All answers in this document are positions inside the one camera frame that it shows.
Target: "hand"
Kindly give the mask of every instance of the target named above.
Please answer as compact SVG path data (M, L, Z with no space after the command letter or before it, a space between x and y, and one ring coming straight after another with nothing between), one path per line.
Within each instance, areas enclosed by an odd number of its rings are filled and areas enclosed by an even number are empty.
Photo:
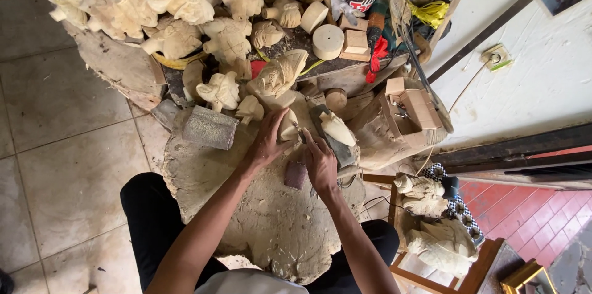
M304 151L308 178L322 199L339 191L337 188L337 159L324 139L312 137L307 129L303 129L303 132L308 146Z
M277 145L279 124L288 112L288 108L274 110L267 114L261 122L259 133L249 147L245 160L250 161L255 167L263 168L273 162L287 149L294 147L297 141L286 141Z

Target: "white shirt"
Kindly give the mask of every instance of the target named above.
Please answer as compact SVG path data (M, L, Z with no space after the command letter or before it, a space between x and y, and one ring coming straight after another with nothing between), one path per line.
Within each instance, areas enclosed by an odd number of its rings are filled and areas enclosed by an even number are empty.
M254 268L239 268L216 273L194 294L308 294L308 290Z

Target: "electrical outlet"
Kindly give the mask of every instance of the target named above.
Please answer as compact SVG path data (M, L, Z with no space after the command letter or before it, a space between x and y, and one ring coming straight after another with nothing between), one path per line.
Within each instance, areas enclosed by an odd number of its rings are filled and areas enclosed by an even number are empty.
M484 51L481 54L480 61L491 71L496 71L512 63L510 54L503 44L498 44Z

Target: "black pants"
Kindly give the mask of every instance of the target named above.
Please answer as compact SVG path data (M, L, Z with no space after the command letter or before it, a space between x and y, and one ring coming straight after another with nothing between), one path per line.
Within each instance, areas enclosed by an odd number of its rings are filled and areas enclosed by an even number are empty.
M185 228L177 201L171 196L162 176L143 173L134 176L121 189L121 204L127 216L131 245L134 250L142 291L148 288L160 261ZM399 246L397 231L383 220L362 222L362 228L370 238L384 263L390 265ZM314 282L305 287L316 293L360 293L353 280L343 250L331 257L331 267ZM228 268L211 257L195 288L204 284L212 275Z

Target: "white wall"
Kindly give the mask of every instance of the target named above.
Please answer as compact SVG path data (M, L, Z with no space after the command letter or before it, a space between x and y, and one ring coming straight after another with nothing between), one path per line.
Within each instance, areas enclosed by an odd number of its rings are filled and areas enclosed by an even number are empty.
M515 1L462 0L425 73L436 71ZM514 64L483 71L467 88L450 113L455 132L438 145L442 151L592 120L592 0L555 17L541 0L530 3L433 83L447 108L483 65L482 51L498 43Z

